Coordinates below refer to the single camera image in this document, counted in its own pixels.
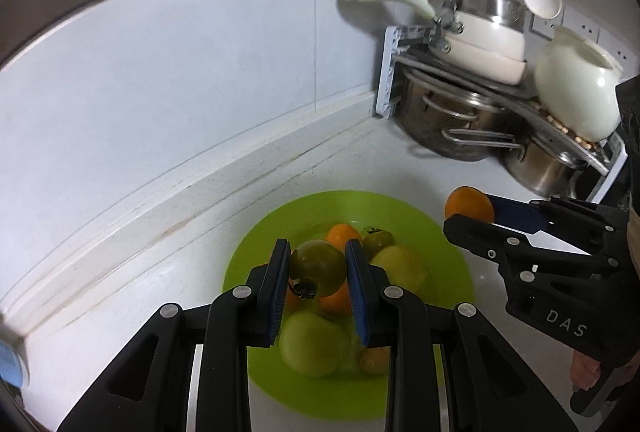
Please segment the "person's hand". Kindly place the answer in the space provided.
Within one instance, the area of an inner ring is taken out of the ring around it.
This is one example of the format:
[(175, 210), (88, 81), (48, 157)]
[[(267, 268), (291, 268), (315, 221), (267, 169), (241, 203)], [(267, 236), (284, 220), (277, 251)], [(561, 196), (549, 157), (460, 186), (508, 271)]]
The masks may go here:
[(600, 379), (601, 364), (593, 358), (573, 352), (570, 365), (570, 381), (581, 390), (590, 390)]

